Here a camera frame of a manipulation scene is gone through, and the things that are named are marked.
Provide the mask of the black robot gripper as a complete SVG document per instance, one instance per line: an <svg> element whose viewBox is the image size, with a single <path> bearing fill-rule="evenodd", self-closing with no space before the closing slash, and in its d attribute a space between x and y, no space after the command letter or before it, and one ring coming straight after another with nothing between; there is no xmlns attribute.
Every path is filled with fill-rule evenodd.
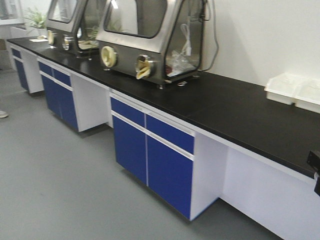
<svg viewBox="0 0 320 240"><path fill-rule="evenodd" d="M307 157L307 164L314 170L315 187L314 192L320 195L320 152L311 150Z"/></svg>

